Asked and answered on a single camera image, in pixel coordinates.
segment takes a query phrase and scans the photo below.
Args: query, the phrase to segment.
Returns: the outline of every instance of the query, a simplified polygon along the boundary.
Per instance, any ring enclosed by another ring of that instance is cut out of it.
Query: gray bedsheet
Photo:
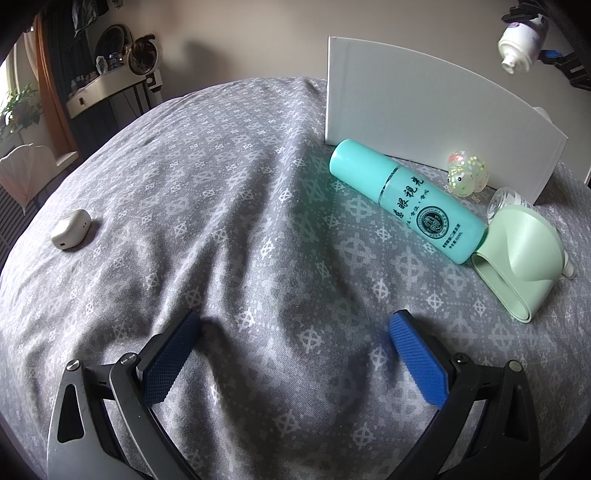
[[[155,411],[204,479],[385,478],[434,413],[388,339],[402,308],[477,362],[525,365],[542,461],[579,430],[591,407],[587,187],[559,164],[540,197],[579,274],[523,325],[469,266],[329,174],[325,88],[254,79],[171,100],[49,198],[0,280],[0,412],[39,473],[65,363],[139,351],[187,307],[203,336]],[[444,185],[444,172],[404,163]],[[462,202],[484,218],[491,195]],[[76,208],[93,230],[58,251],[49,232]]]

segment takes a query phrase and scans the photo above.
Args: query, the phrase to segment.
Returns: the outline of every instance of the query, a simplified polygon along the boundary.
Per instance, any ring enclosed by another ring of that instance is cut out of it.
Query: white earbuds case
[[[60,250],[75,247],[84,240],[90,221],[86,210],[74,210],[57,222],[51,232],[51,243]]]

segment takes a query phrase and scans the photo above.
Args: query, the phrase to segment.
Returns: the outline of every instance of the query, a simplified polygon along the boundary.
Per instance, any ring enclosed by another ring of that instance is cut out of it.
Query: green plant
[[[27,128],[38,124],[41,117],[41,103],[36,98],[37,91],[27,83],[20,92],[10,92],[8,103],[0,113],[0,137],[8,128],[9,132],[19,127]]]

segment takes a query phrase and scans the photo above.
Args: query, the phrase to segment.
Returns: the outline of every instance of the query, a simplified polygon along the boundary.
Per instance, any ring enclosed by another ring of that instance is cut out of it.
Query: teal bottle cap
[[[343,140],[330,158],[330,173],[378,203],[379,194],[392,171],[394,160],[354,140]]]

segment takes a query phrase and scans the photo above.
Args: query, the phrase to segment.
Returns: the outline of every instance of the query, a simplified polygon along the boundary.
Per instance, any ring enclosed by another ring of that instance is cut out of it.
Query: white board
[[[483,159],[489,186],[534,203],[567,137],[486,78],[423,53],[352,38],[329,38],[325,140],[352,138],[383,154],[447,170],[466,150]]]

